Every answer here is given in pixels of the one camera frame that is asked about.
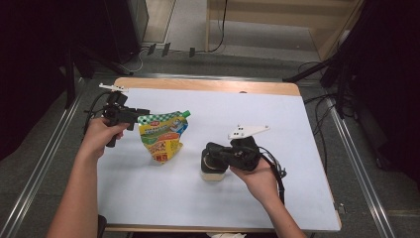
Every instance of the yellow and green packet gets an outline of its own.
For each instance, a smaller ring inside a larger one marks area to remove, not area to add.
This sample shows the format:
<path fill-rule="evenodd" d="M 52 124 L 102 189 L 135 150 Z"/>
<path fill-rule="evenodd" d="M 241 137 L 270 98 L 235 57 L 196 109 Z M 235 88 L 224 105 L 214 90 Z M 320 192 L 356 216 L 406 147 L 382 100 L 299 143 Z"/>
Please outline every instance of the yellow and green packet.
<path fill-rule="evenodd" d="M 139 116 L 142 142 L 154 160 L 164 164 L 182 147 L 180 137 L 188 127 L 189 111 Z"/>

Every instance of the checkered pattern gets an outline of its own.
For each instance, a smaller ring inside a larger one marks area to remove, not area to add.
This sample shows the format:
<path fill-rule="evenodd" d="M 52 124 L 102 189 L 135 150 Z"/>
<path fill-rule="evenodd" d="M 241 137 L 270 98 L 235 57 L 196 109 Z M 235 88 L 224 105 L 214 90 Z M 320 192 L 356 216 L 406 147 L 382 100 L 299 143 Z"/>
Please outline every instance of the checkered pattern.
<path fill-rule="evenodd" d="M 167 113 L 167 114 L 157 114 L 157 115 L 145 115 L 145 116 L 140 116 L 138 118 L 138 122 L 141 125 L 147 125 L 150 124 L 153 121 L 159 121 L 159 122 L 163 122 L 163 121 L 167 121 L 172 117 L 175 116 L 179 116 L 182 113 L 180 112 L 172 112 L 172 113 Z"/>

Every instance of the white tabletop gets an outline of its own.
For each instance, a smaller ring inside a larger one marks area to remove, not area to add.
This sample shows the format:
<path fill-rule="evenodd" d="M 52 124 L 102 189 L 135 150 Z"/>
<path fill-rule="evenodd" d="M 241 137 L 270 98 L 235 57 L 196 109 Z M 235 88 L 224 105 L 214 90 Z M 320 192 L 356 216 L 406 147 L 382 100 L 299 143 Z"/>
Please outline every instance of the white tabletop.
<path fill-rule="evenodd" d="M 155 162 L 137 124 L 98 164 L 99 213 L 114 227 L 182 227 L 203 230 L 272 229 L 262 206 L 229 170 L 221 181 L 200 176 L 208 142 L 229 146 L 238 124 L 268 125 L 256 134 L 286 169 L 285 204 L 299 227 L 338 231 L 340 219 L 300 96 L 131 88 L 126 105 L 153 114 L 189 110 L 182 149 Z"/>

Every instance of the green cap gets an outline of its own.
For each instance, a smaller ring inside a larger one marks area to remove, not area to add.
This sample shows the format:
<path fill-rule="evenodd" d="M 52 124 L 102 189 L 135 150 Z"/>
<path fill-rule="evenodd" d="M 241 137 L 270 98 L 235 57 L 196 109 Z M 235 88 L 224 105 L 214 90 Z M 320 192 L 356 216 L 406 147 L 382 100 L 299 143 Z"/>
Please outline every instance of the green cap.
<path fill-rule="evenodd" d="M 186 110 L 186 111 L 182 112 L 182 116 L 183 116 L 184 118 L 187 118 L 189 115 L 191 115 L 191 113 L 190 113 L 188 110 Z"/>

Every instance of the white plastic bracket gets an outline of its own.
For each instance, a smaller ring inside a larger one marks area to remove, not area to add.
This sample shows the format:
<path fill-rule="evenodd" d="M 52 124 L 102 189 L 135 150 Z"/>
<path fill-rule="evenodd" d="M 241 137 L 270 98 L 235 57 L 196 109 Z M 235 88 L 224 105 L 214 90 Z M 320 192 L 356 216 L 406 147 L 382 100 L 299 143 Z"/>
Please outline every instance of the white plastic bracket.
<path fill-rule="evenodd" d="M 244 139 L 250 136 L 253 136 L 257 133 L 269 130 L 269 126 L 241 126 L 238 127 L 233 131 L 231 134 L 228 135 L 229 140 L 233 139 Z"/>
<path fill-rule="evenodd" d="M 102 82 L 99 84 L 99 87 L 111 89 L 113 91 L 121 91 L 121 92 L 128 92 L 129 91 L 129 89 L 124 88 L 124 86 L 119 87 L 119 86 L 115 86 L 115 85 L 104 85 Z"/>

